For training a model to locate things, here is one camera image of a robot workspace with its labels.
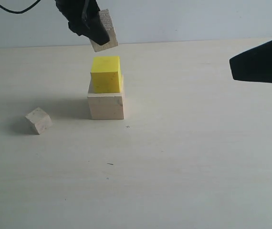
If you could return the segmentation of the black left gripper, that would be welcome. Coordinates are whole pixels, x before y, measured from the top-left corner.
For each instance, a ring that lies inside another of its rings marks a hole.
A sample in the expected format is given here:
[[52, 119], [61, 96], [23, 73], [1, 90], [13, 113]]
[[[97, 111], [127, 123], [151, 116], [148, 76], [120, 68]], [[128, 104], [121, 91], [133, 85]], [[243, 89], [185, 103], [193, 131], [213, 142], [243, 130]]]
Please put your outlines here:
[[98, 12], [100, 8], [95, 0], [56, 0], [57, 9], [68, 20], [68, 27], [78, 36], [85, 36], [103, 45], [109, 42]]

